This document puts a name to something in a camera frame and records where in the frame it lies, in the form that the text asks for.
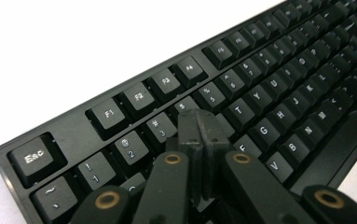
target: spacebar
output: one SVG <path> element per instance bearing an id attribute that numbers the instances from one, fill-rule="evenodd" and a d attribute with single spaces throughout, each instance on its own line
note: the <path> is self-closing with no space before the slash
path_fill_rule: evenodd
<path id="1" fill-rule="evenodd" d="M 327 185 L 357 145 L 357 112 L 349 114 L 291 191 L 301 195 L 307 186 Z"/>

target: keyboard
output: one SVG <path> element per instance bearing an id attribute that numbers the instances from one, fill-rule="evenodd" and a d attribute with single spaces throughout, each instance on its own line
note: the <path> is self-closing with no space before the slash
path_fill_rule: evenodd
<path id="1" fill-rule="evenodd" d="M 357 159 L 357 1 L 271 8 L 2 145 L 0 172 L 28 222 L 66 223 L 100 186 L 145 182 L 197 107 L 292 192 L 338 186 Z"/>

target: computer keyboard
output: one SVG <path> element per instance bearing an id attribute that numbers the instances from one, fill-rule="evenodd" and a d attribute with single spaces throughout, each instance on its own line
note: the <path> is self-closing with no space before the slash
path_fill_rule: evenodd
<path id="1" fill-rule="evenodd" d="M 4 144 L 0 172 L 27 221 L 66 223 L 92 190 L 145 182 L 197 107 L 292 192 L 337 186 L 357 158 L 357 1 L 282 3 Z"/>

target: brass rivet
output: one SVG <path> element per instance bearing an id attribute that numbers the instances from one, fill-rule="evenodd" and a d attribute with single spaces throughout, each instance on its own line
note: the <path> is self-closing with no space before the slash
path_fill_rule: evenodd
<path id="1" fill-rule="evenodd" d="M 247 164 L 251 161 L 251 157 L 242 154 L 242 153 L 237 153 L 234 154 L 233 159 L 238 162 L 238 163 L 242 163 L 242 164 Z"/>
<path id="2" fill-rule="evenodd" d="M 114 191 L 107 191 L 99 195 L 96 199 L 96 207 L 99 209 L 112 208 L 119 202 L 119 194 Z"/>
<path id="3" fill-rule="evenodd" d="M 344 200 L 340 196 L 329 190 L 319 189 L 315 191 L 314 196 L 318 202 L 328 207 L 335 209 L 340 209 L 344 207 Z"/>
<path id="4" fill-rule="evenodd" d="M 181 162 L 181 157 L 176 154 L 170 154 L 164 158 L 164 161 L 168 164 L 174 165 Z"/>

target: white surface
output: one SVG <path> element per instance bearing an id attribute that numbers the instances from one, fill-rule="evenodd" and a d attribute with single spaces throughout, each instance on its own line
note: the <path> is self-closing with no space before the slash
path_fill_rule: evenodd
<path id="1" fill-rule="evenodd" d="M 0 1 L 0 145 L 279 2 Z"/>

